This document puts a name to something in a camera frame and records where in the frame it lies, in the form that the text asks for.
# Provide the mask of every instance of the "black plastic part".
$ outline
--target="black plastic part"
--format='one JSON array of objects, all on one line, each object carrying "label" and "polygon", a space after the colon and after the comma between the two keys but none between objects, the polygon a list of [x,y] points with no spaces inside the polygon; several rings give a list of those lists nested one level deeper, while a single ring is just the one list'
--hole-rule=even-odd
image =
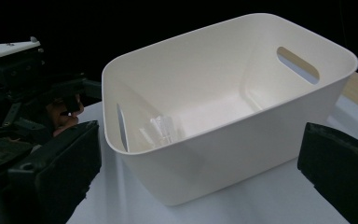
[{"label": "black plastic part", "polygon": [[77,124],[10,169],[13,223],[66,223],[100,172],[98,121]]},{"label": "black plastic part", "polygon": [[307,123],[297,168],[350,223],[358,223],[358,139]]}]

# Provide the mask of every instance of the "storage bin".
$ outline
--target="storage bin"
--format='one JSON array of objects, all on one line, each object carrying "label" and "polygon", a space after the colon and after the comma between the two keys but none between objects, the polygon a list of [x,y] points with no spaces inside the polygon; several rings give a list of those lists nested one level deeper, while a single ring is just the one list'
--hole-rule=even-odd
[{"label": "storage bin", "polygon": [[219,22],[104,68],[106,140],[157,200],[185,203],[297,157],[357,67],[275,15]]}]

